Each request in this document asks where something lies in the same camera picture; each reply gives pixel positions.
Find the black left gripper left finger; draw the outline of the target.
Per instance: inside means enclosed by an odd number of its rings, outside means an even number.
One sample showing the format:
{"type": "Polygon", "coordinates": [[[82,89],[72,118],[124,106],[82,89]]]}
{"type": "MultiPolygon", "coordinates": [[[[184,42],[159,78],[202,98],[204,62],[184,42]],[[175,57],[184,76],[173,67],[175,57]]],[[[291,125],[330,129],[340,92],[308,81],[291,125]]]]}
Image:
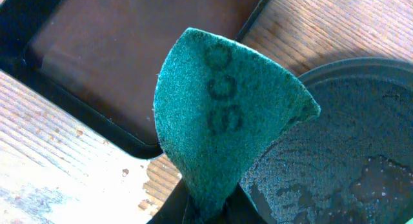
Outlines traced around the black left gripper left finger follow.
{"type": "Polygon", "coordinates": [[[181,179],[163,206],[147,224],[195,224],[196,208],[192,196],[181,179]]]}

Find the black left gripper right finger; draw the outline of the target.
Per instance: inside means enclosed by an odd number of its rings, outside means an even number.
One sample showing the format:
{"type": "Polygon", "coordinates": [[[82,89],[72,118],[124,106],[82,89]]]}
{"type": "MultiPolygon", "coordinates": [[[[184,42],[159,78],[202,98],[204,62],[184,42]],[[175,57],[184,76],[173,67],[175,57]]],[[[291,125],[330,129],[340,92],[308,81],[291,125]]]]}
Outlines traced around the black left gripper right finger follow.
{"type": "Polygon", "coordinates": [[[267,224],[239,184],[227,197],[222,218],[224,224],[267,224]]]}

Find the green yellow scrub sponge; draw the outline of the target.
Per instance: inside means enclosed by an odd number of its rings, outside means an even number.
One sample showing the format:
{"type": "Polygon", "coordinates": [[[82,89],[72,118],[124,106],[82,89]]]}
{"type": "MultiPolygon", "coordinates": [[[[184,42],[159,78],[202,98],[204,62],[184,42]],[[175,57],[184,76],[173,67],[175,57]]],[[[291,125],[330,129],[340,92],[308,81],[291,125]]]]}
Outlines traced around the green yellow scrub sponge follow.
{"type": "Polygon", "coordinates": [[[288,70],[196,28],[186,29],[168,53],[153,110],[160,146],[181,172],[194,206],[189,223],[217,217],[254,160],[321,112],[288,70]]]}

